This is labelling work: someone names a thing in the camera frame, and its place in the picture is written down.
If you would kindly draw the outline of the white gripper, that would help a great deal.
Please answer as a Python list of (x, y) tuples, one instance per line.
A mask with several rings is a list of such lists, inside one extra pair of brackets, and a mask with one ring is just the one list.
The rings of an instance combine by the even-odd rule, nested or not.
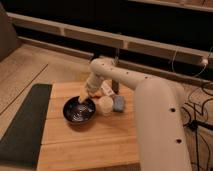
[(102, 95), (100, 90), (102, 83), (103, 79), (101, 77), (90, 75), (83, 89), (80, 91), (78, 102), (83, 103), (87, 98), (93, 97), (95, 94)]

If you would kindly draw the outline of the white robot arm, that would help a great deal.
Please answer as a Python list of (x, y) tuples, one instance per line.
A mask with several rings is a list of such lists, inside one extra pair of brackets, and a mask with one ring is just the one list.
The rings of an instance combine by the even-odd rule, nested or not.
[(85, 90), (95, 93), (106, 79), (134, 91), (134, 114), (141, 171), (192, 171), (180, 108), (181, 84), (116, 67), (97, 58), (90, 63)]

